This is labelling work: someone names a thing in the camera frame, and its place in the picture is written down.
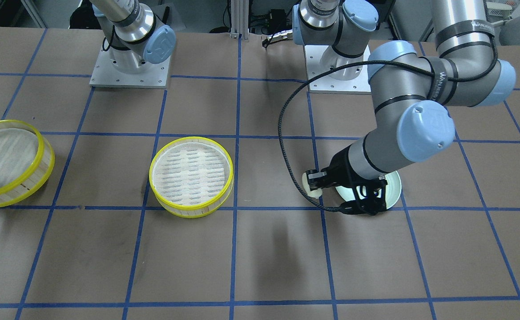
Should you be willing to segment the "robot arm over plate side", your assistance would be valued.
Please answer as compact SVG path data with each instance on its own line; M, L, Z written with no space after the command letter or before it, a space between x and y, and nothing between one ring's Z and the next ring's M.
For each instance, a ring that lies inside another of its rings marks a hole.
M363 61L376 9L365 0L303 0L294 7L294 41L327 44L347 58L310 79L367 65L376 128L333 156L329 166L291 180L311 204L347 215L377 213L396 203L392 175L449 148L455 124L447 106L484 107L513 91L514 67L498 59L493 24L484 0L433 0L437 56L419 57L404 40L384 43Z

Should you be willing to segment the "robot base plate steamer side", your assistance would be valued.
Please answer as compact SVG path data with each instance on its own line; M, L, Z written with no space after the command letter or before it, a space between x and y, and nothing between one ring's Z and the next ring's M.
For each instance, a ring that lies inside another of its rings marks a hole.
M166 89L172 58L158 64L142 59L133 51L101 50L89 85L95 88Z

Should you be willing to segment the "robot arm over steamer side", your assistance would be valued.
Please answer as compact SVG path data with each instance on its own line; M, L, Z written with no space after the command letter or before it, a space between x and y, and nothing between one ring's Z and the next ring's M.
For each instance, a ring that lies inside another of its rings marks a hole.
M151 64L172 56L176 34L146 4L137 0L92 0L91 4L95 16L111 24L108 40L118 39Z

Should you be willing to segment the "robot base plate plate side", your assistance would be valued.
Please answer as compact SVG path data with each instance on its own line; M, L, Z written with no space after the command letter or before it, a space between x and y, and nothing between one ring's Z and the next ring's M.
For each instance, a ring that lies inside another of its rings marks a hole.
M335 67L368 60L370 49L367 46L362 56L350 59L337 55L329 45L305 45L304 55L307 77L310 80ZM366 65L341 69L310 83L309 91L369 95L371 88L368 84L367 71Z

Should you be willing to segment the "black gripper plate side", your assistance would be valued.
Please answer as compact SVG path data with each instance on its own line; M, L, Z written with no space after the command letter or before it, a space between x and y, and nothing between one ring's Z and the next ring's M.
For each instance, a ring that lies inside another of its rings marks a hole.
M323 168L321 172L318 170L307 170L309 182L317 188L343 186L354 190L357 185L377 180L378 178L367 180L354 171L348 158L349 148L344 148L335 154L329 166ZM338 207L338 211L341 213L343 213L343 209L341 205Z

